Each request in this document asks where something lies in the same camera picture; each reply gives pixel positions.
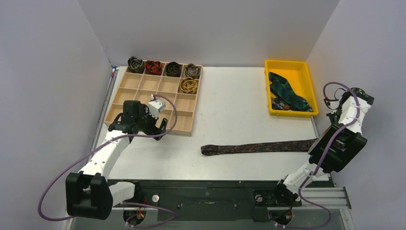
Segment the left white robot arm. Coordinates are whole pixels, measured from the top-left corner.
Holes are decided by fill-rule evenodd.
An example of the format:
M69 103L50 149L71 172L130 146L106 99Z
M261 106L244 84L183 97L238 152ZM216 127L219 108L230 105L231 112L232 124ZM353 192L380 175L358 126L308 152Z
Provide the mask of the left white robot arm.
M142 202L143 193L135 183L108 184L109 175L121 153L139 132L160 140L166 132L168 120L163 118L156 126L166 103L152 98L147 104L127 100L123 110L109 125L102 148L77 173L71 172L66 180L67 213L73 217L105 220L112 208L126 201L131 206Z

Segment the dark orange paisley tie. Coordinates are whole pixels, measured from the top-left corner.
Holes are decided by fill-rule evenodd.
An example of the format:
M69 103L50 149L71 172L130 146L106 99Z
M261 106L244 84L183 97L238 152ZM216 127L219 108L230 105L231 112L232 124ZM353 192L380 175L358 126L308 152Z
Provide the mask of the dark orange paisley tie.
M296 141L278 141L251 143L242 145L204 145L201 154L204 156L217 156L240 153L265 153L265 152L307 152L317 141L316 138Z

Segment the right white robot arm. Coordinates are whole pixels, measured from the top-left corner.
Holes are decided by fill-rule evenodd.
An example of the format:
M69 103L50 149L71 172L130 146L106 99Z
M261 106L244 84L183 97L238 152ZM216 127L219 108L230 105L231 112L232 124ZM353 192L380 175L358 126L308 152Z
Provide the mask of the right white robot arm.
M302 189L321 176L343 170L367 144L362 124L374 98L360 88L351 88L336 102L337 109L328 114L331 125L306 148L308 161L270 191L271 201L276 205L293 205Z

